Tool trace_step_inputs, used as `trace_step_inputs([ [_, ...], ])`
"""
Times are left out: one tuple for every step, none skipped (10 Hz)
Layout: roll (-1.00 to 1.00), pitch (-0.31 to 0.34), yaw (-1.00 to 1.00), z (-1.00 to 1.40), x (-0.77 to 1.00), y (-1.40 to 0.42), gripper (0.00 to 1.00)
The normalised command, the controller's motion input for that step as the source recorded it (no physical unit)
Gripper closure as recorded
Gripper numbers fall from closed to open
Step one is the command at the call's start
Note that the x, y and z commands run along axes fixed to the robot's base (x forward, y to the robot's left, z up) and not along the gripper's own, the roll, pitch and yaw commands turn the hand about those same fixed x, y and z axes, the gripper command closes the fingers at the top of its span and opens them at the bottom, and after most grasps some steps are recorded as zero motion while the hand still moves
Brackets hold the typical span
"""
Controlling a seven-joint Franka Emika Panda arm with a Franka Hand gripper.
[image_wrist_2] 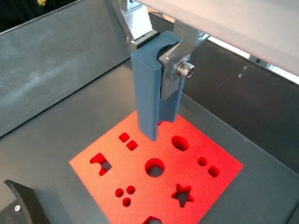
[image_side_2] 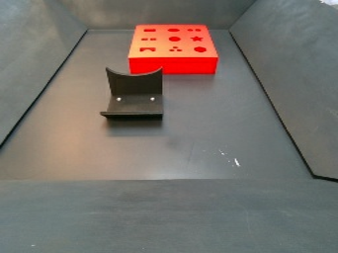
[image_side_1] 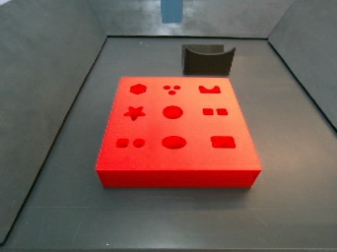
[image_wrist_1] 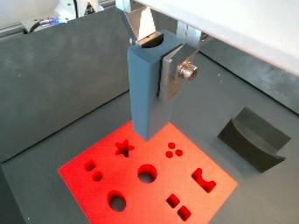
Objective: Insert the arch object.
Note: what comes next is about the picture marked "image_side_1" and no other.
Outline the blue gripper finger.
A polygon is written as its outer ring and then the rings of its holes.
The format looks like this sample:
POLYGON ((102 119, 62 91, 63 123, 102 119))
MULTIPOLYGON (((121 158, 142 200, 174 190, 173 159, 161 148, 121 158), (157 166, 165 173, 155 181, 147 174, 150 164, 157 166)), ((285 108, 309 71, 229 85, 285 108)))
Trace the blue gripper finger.
POLYGON ((165 24, 181 23, 184 19, 184 0, 161 0, 161 15, 165 24))

